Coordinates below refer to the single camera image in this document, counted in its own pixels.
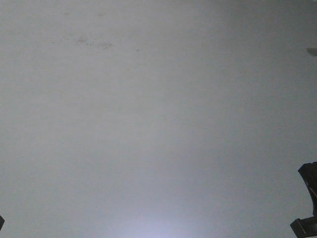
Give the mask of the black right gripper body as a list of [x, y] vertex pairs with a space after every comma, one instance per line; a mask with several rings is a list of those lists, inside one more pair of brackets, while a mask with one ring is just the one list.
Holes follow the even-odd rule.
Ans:
[[304, 219], [296, 219], [291, 224], [295, 236], [297, 238], [310, 238], [317, 236], [317, 163], [303, 164], [298, 169], [313, 204], [313, 216]]

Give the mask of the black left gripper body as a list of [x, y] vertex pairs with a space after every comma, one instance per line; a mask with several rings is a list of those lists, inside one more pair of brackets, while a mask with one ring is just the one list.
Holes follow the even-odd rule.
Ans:
[[4, 218], [0, 216], [0, 230], [2, 229], [3, 225], [4, 225]]

